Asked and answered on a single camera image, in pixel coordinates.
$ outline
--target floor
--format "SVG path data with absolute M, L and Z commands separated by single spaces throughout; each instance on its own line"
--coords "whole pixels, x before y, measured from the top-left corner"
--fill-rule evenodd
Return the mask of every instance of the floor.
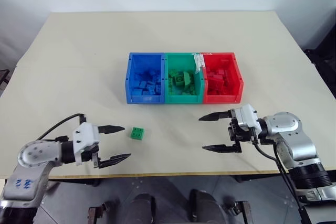
M 98 187 L 57 183 L 44 196 L 34 224 L 87 223 L 88 208 L 106 201 L 113 207 L 97 224 L 119 224 L 131 200 L 140 193 L 155 197 L 157 223 L 188 222 L 186 210 L 191 189 L 211 193 L 221 204 L 232 197 L 248 200 L 254 223 L 300 223 L 294 199 L 281 177 L 238 183 L 231 176 L 172 176 L 103 179 Z M 227 217 L 227 223 L 244 222 L 238 216 Z

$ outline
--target green plastic bin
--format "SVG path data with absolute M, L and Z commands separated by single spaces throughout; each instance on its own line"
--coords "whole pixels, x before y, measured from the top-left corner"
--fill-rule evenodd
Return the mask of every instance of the green plastic bin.
M 196 63 L 194 54 L 196 53 L 165 53 L 165 103 L 203 102 L 204 78 L 202 70 L 195 73 Z M 180 79 L 170 79 L 169 76 L 171 76 L 172 72 L 176 72 L 177 76 L 184 76 L 186 81 L 184 82 L 184 78 L 182 79 L 185 84 L 181 85 Z M 189 83 L 186 75 L 191 77 L 190 84 L 186 84 Z

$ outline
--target blue plastic bin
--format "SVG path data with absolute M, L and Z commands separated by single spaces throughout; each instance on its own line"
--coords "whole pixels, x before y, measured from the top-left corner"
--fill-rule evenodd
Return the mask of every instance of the blue plastic bin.
M 164 62 L 164 53 L 130 53 L 125 81 L 127 103 L 164 103 Z

